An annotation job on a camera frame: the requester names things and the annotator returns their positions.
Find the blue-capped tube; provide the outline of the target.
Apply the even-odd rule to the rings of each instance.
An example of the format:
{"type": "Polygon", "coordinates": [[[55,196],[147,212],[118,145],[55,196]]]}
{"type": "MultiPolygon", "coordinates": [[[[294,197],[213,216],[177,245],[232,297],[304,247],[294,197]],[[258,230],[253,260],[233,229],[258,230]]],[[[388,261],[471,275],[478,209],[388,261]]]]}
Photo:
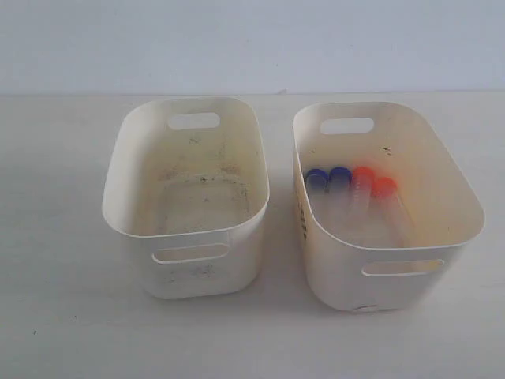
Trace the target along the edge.
{"type": "Polygon", "coordinates": [[[328,192],[338,206],[348,203],[352,173],[346,167],[334,167],[329,173],[328,192]]]}
{"type": "Polygon", "coordinates": [[[305,188],[310,201],[321,198],[327,190],[329,178],[327,172],[313,168],[307,171],[305,175],[305,188]]]}

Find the orange-capped tube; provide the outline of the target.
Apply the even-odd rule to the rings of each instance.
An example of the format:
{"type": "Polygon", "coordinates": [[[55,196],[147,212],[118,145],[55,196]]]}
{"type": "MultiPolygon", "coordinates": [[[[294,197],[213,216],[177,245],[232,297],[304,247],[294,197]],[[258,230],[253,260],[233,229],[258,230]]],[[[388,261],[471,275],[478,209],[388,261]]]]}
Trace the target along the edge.
{"type": "Polygon", "coordinates": [[[353,170],[349,207],[351,223],[360,223],[366,217],[372,196],[374,178],[375,173],[369,167],[357,167],[353,170]]]}
{"type": "Polygon", "coordinates": [[[412,222],[398,193],[398,186],[390,177],[379,177],[372,184],[376,199],[397,246],[406,247],[413,230],[412,222]]]}

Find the white plastic bin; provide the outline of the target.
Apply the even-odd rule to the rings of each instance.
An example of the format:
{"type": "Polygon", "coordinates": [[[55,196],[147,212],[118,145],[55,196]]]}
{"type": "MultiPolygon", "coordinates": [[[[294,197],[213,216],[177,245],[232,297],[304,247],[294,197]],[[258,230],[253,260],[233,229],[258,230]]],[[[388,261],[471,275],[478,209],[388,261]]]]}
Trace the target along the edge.
{"type": "Polygon", "coordinates": [[[309,287],[345,311],[397,310],[414,305],[440,281],[484,226],[476,194],[430,124],[389,102],[316,103],[293,120],[293,177],[298,234],[309,287]],[[348,203],[328,192],[310,201],[308,170],[369,167],[390,177],[412,222],[397,246],[371,196],[366,217],[351,223],[348,203]]]}
{"type": "Polygon", "coordinates": [[[102,214],[150,295],[223,295],[260,271],[269,197],[260,126],[247,103],[162,99],[125,116],[102,214]]]}

